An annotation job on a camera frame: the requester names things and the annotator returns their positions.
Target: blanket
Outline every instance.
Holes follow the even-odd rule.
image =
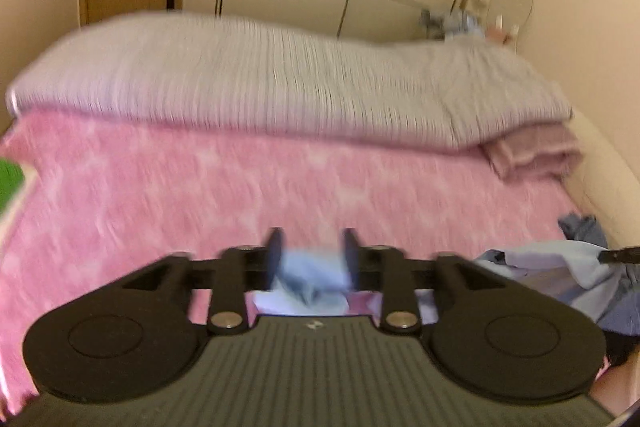
[[[370,44],[238,18],[127,15],[57,42],[7,93],[159,123],[460,150],[562,121],[556,84],[473,36]]]

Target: bed sheet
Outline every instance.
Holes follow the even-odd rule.
[[[283,227],[288,247],[336,250],[340,229],[428,259],[562,238],[575,210],[552,179],[505,185],[479,150],[204,132],[38,110],[0,155],[37,185],[0,261],[0,385],[10,408],[34,391],[21,344],[43,313],[173,251],[212,257]],[[352,311],[366,309],[354,298]],[[194,319],[206,308],[194,311]]]

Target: green object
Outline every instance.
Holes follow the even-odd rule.
[[[17,163],[0,159],[0,214],[4,214],[23,183],[22,168]]]

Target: mirror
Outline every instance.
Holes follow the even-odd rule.
[[[525,25],[533,8],[533,0],[490,0],[486,14],[486,24],[495,25],[502,17],[502,29],[517,38]]]

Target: silver screw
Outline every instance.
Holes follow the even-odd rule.
[[[230,330],[242,324],[242,317],[236,312],[220,312],[211,317],[211,324]]]
[[[410,312],[391,312],[386,316],[386,323],[395,328],[411,328],[418,323],[418,317]]]

